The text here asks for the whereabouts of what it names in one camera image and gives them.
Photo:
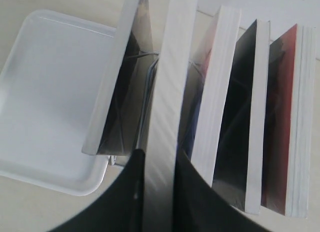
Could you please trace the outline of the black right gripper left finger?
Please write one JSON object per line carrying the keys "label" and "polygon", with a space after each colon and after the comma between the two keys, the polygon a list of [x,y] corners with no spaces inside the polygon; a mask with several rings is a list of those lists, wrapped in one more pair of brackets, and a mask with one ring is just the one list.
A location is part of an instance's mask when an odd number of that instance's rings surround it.
{"label": "black right gripper left finger", "polygon": [[142,231],[145,152],[136,149],[111,186],[52,231]]}

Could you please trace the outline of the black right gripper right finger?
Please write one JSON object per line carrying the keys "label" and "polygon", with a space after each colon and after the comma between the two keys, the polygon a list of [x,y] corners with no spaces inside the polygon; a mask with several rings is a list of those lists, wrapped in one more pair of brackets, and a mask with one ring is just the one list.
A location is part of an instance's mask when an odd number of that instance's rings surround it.
{"label": "black right gripper right finger", "polygon": [[268,231],[214,192],[182,150],[176,155],[172,225],[173,231]]}

